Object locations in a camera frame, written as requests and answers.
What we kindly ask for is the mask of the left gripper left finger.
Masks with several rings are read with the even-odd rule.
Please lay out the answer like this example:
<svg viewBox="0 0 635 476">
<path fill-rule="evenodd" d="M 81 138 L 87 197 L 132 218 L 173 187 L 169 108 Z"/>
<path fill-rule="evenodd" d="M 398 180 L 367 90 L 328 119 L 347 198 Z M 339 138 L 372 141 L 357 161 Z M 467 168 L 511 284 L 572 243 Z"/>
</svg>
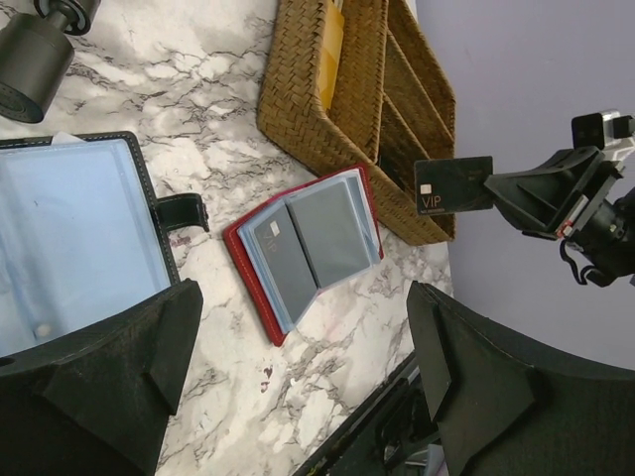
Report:
<svg viewBox="0 0 635 476">
<path fill-rule="evenodd" d="M 4 475 L 152 475 L 202 314 L 184 280 L 1 359 Z"/>
</svg>

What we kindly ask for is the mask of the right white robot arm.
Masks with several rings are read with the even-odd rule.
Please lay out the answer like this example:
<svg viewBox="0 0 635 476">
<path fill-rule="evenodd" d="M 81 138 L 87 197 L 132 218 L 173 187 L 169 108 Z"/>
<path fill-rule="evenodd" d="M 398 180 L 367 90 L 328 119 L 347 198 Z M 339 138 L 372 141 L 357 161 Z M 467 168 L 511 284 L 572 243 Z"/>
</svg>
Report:
<svg viewBox="0 0 635 476">
<path fill-rule="evenodd" d="M 575 281 L 605 288 L 634 274 L 634 193 L 611 203 L 623 164 L 595 147 L 556 152 L 540 166 L 487 178 L 484 188 L 523 235 L 558 241 Z"/>
</svg>

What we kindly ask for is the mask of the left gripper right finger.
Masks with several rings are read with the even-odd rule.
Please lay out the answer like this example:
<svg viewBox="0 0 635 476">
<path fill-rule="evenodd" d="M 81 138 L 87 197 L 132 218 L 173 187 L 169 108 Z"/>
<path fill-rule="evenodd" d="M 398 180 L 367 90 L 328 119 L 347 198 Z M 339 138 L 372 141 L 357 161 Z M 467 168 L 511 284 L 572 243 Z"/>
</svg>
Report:
<svg viewBox="0 0 635 476">
<path fill-rule="evenodd" d="M 631 475 L 634 373 L 412 283 L 407 313 L 451 475 Z"/>
</svg>

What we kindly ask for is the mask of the black leather card holder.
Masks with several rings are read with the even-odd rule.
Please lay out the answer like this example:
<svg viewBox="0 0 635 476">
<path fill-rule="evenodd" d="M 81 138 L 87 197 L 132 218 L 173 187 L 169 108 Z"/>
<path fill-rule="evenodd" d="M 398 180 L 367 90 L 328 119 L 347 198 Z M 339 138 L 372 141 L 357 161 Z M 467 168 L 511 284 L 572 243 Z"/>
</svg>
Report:
<svg viewBox="0 0 635 476">
<path fill-rule="evenodd" d="M 3 141 L 2 356 L 176 284 L 170 233 L 207 225 L 198 193 L 156 196 L 130 132 Z"/>
</svg>

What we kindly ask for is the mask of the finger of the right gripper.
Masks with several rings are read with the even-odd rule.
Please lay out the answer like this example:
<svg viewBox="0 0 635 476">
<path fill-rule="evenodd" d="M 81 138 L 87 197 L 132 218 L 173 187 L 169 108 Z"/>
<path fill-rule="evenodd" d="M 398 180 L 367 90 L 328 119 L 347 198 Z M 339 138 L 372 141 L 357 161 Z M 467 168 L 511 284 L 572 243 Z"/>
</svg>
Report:
<svg viewBox="0 0 635 476">
<path fill-rule="evenodd" d="M 605 181 L 605 156 L 595 147 L 556 151 L 543 164 L 484 182 L 494 206 L 515 229 L 555 240 L 568 221 L 581 217 Z"/>
</svg>

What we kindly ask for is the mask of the red leather card holder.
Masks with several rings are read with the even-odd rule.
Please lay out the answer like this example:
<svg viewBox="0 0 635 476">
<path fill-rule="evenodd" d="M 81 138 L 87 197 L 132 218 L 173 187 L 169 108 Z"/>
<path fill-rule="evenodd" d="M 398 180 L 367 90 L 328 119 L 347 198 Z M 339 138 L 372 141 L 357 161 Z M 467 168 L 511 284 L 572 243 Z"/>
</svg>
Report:
<svg viewBox="0 0 635 476">
<path fill-rule="evenodd" d="M 377 266 L 384 257 L 369 171 L 360 165 L 281 192 L 227 226 L 224 243 L 275 346 L 282 346 L 301 320 L 289 331 L 281 326 L 248 226 L 279 201 L 290 212 L 316 281 L 313 302 L 326 290 Z"/>
</svg>

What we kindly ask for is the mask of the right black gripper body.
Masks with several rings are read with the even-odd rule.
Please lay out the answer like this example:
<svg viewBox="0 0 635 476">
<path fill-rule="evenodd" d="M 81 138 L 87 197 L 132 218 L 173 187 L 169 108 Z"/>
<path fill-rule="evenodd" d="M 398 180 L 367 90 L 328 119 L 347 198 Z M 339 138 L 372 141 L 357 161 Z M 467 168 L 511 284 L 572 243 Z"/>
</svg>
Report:
<svg viewBox="0 0 635 476">
<path fill-rule="evenodd" d="M 583 183 L 581 196 L 557 229 L 559 239 L 575 242 L 580 248 L 600 248 L 623 233 L 625 219 L 620 217 L 606 196 L 623 178 L 624 164 L 602 162 Z"/>
</svg>

